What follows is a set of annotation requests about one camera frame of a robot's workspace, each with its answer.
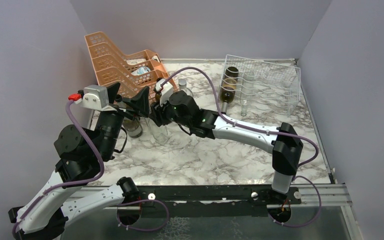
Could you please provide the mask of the clear square glass bottle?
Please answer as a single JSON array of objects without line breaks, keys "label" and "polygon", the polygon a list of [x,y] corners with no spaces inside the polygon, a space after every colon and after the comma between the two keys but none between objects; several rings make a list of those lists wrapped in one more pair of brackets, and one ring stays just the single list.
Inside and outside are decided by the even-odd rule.
[{"label": "clear square glass bottle", "polygon": [[251,97],[253,95],[254,83],[255,83],[255,74],[253,71],[246,71],[241,73],[242,77],[242,87],[240,95],[240,106],[241,111],[240,115],[245,117],[248,113],[248,105]]}]

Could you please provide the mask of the clear tall glass bottle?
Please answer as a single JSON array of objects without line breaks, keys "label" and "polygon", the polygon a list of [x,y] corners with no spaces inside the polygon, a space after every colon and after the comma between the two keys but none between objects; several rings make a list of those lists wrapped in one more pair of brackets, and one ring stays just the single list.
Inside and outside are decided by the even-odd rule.
[{"label": "clear tall glass bottle", "polygon": [[157,126],[150,117],[146,119],[146,124],[156,143],[165,145],[169,141],[170,137],[165,125]]}]

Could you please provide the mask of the dark labelled wine bottle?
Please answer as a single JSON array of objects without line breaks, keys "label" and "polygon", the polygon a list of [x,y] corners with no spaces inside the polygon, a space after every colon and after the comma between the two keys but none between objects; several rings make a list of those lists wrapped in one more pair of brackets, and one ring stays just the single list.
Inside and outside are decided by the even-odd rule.
[{"label": "dark labelled wine bottle", "polygon": [[219,102],[221,106],[221,112],[227,113],[229,104],[234,100],[235,93],[238,84],[239,70],[234,66],[229,66],[223,74],[220,90],[219,90]]}]

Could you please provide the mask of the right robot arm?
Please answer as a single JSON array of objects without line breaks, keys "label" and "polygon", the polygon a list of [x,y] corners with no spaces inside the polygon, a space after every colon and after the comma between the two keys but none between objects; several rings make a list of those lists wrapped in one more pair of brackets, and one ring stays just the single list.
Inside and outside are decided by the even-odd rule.
[{"label": "right robot arm", "polygon": [[175,123],[188,135],[232,140],[271,154],[274,176],[268,190],[269,199],[280,204],[288,198],[304,147],[291,124],[283,122],[280,126],[262,126],[238,121],[199,108],[193,97],[182,91],[173,93],[163,104],[152,103],[149,118],[159,127]]}]

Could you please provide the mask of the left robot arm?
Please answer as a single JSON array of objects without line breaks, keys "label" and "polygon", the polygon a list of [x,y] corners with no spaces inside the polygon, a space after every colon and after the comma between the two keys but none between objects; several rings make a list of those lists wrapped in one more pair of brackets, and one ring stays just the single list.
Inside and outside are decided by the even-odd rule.
[{"label": "left robot arm", "polygon": [[17,240],[52,240],[65,228],[96,210],[113,205],[136,204],[140,192],[130,177],[122,177],[104,190],[78,200],[69,197],[100,179],[105,162],[114,158],[124,119],[149,114],[149,87],[133,97],[119,95],[119,83],[89,85],[68,97],[65,106],[71,120],[60,132],[54,147],[59,161],[43,188],[25,206],[8,215]]}]

